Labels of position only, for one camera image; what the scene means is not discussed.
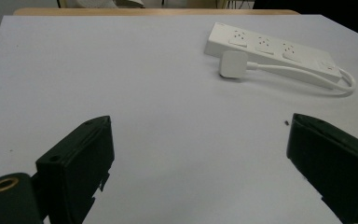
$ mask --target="white table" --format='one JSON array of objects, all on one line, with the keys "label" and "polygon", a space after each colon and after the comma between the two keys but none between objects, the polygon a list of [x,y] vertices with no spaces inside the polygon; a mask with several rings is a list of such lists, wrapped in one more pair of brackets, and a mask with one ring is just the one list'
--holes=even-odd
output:
[{"label": "white table", "polygon": [[80,123],[110,115],[116,160],[85,223],[340,223],[286,158],[285,121],[358,137],[358,84],[340,97],[262,71],[222,79],[203,53],[216,21],[324,49],[358,83],[358,34],[319,15],[5,16],[0,175],[33,175]]}]

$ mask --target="electrical socket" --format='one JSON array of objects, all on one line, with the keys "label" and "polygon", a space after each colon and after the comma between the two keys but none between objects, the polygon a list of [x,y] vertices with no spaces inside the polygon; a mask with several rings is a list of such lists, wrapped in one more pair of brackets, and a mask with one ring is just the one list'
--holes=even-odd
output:
[{"label": "electrical socket", "polygon": [[[335,83],[342,79],[339,68],[326,51],[216,22],[208,38],[204,53],[220,58],[226,50],[247,52],[249,62],[294,67]],[[317,80],[304,80],[304,76],[299,76],[295,72],[289,75],[290,72],[283,70],[273,71],[273,73],[278,75],[285,73],[285,77],[331,89]]]}]

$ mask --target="black plastic part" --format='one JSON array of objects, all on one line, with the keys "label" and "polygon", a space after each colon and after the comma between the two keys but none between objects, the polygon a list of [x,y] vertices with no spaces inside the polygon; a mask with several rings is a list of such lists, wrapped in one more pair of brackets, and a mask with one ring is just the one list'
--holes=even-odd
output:
[{"label": "black plastic part", "polygon": [[0,177],[0,223],[41,223],[31,177],[27,174]]},{"label": "black plastic part", "polygon": [[287,158],[342,223],[358,223],[357,138],[323,120],[294,114]]},{"label": "black plastic part", "polygon": [[114,160],[111,120],[91,119],[36,161],[51,223],[82,223]]}]

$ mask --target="power outlet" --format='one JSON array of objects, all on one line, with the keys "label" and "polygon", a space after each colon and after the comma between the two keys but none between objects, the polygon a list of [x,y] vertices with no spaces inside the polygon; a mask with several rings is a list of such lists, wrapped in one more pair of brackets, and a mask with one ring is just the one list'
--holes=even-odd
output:
[{"label": "power outlet", "polygon": [[[249,62],[294,67],[335,83],[342,79],[339,68],[326,51],[216,22],[204,52],[220,58],[226,50],[246,51]],[[283,70],[274,73],[285,73],[286,77],[304,81],[304,76],[298,76],[296,73],[288,75],[288,72]],[[315,80],[306,81],[330,88]]]}]

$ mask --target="floor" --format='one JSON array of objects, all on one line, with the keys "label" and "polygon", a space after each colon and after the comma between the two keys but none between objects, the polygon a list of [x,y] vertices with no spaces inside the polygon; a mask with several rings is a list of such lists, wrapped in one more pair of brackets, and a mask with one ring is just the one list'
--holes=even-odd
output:
[{"label": "floor", "polygon": [[[142,0],[146,8],[185,8],[187,1],[186,0],[164,0],[164,5],[161,4],[162,0]],[[229,8],[242,8],[249,9],[253,7],[253,1],[230,1]]]}]

